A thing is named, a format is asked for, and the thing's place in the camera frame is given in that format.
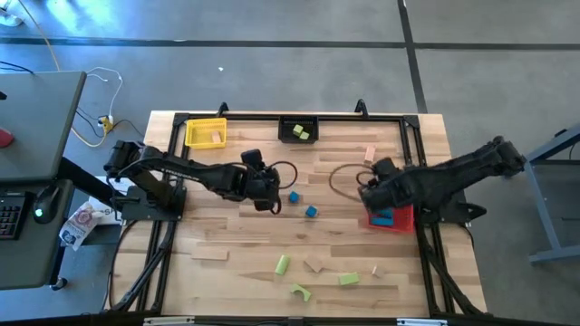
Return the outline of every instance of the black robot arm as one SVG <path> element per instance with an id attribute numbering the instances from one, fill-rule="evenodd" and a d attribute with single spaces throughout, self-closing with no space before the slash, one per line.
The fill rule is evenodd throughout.
<path id="1" fill-rule="evenodd" d="M 371 211 L 407 205 L 434 210 L 486 177 L 516 175 L 525 162 L 511 142 L 497 136 L 476 151 L 431 167 L 399 169 L 390 158 L 381 159 L 372 166 L 374 178 L 358 191 Z"/>
<path id="2" fill-rule="evenodd" d="M 118 140 L 104 169 L 107 177 L 130 179 L 147 193 L 150 203 L 160 207 L 172 205 L 172 200 L 176 199 L 174 187 L 169 182 L 157 180 L 151 171 L 199 182 L 227 200 L 239 202 L 249 198 L 254 201 L 256 210 L 270 210 L 276 214 L 280 209 L 278 172 L 266 166 L 259 149 L 246 151 L 241 157 L 241 164 L 204 165 L 151 146 Z"/>

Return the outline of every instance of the wooden table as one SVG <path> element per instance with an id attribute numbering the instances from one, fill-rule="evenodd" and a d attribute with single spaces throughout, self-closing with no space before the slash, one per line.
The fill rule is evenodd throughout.
<path id="1" fill-rule="evenodd" d="M 167 150 L 174 113 L 151 113 L 145 143 Z M 428 164 L 449 159 L 442 116 L 419 117 Z M 183 143 L 184 132 L 182 128 L 179 144 Z M 389 122 L 321 122 L 320 139 L 307 145 L 281 143 L 276 121 L 229 120 L 225 149 L 191 150 L 189 158 L 212 164 L 240 161 L 242 151 L 260 149 L 266 164 L 287 159 L 298 166 L 300 174 L 291 189 L 280 191 L 283 208 L 278 216 L 257 212 L 250 201 L 222 200 L 201 185 L 186 182 L 188 200 L 173 245 L 163 314 L 428 316 L 416 236 L 367 228 L 362 204 L 339 197 L 328 187 L 329 173 L 344 163 L 363 162 L 368 145 L 376 146 L 375 158 L 391 157 L 396 165 L 403 165 L 399 128 Z M 411 148 L 416 162 L 416 150 Z M 281 166 L 279 171 L 282 184 L 291 180 L 290 168 Z M 356 171 L 346 169 L 336 176 L 341 190 L 355 194 Z M 291 190 L 301 195 L 298 205 L 288 202 Z M 308 205 L 319 209 L 318 217 L 305 217 Z M 143 268 L 150 228 L 151 223 L 139 222 L 124 239 L 114 273 L 115 302 Z M 485 311 L 469 235 L 458 226 L 442 225 L 441 237 L 450 274 L 472 302 Z M 229 257 L 227 261 L 192 259 L 190 253 L 196 246 L 226 249 Z M 291 257 L 284 276 L 274 273 L 281 254 Z M 304 264 L 309 254 L 322 261 L 324 269 L 320 273 Z M 386 272 L 383 278 L 371 274 L 375 265 Z M 158 271 L 152 278 L 150 302 Z M 338 285 L 339 275 L 353 272 L 361 276 L 357 285 Z M 434 281 L 438 304 L 443 307 L 439 279 L 435 276 Z M 313 294 L 310 302 L 289 292 L 293 283 Z"/>

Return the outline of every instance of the yellow bin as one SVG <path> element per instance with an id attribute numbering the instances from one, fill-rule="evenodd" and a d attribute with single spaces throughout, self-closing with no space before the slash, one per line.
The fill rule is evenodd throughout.
<path id="1" fill-rule="evenodd" d="M 222 149 L 226 146 L 226 130 L 226 118 L 188 120 L 185 144 L 193 149 Z M 214 131 L 219 132 L 221 142 L 213 142 Z"/>

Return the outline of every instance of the black bin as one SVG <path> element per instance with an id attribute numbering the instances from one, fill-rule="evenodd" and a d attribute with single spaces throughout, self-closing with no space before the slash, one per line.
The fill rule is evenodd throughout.
<path id="1" fill-rule="evenodd" d="M 310 134 L 307 140 L 299 139 L 292 131 L 295 125 L 304 127 Z M 316 116 L 280 116 L 278 121 L 278 139 L 283 143 L 314 144 L 318 140 L 318 117 Z"/>

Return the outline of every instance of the gray floor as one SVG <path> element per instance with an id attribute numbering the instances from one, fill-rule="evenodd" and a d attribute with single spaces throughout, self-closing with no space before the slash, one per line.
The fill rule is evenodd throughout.
<path id="1" fill-rule="evenodd" d="M 166 40 L 401 42 L 395 0 L 217 0 L 30 2 L 53 37 Z M 575 43 L 576 1 L 407 0 L 413 36 L 423 43 Z M 20 14 L 17 3 L 11 12 Z M 32 23 L 0 28 L 0 36 L 38 37 Z M 124 85 L 115 119 L 145 130 L 151 110 L 348 111 L 364 98 L 371 111 L 417 112 L 405 50 L 55 46 L 64 70 L 116 69 Z M 429 112 L 445 117 L 454 154 L 497 134 L 528 153 L 578 122 L 580 52 L 417 52 Z M 54 69 L 42 45 L 0 44 L 0 58 L 36 71 Z M 107 111 L 116 79 L 90 79 L 82 107 Z M 75 121 L 90 135 L 84 121 Z M 66 156 L 102 173 L 116 139 L 138 139 L 128 125 L 101 149 L 75 137 Z M 580 263 L 531 266 L 527 256 L 547 249 L 527 181 L 490 179 L 467 191 L 488 208 L 473 224 L 476 256 L 490 312 L 503 317 L 580 323 Z M 66 291 L 0 292 L 0 320 L 97 312 L 110 247 L 67 253 Z M 19 302 L 29 302 L 25 307 Z"/>

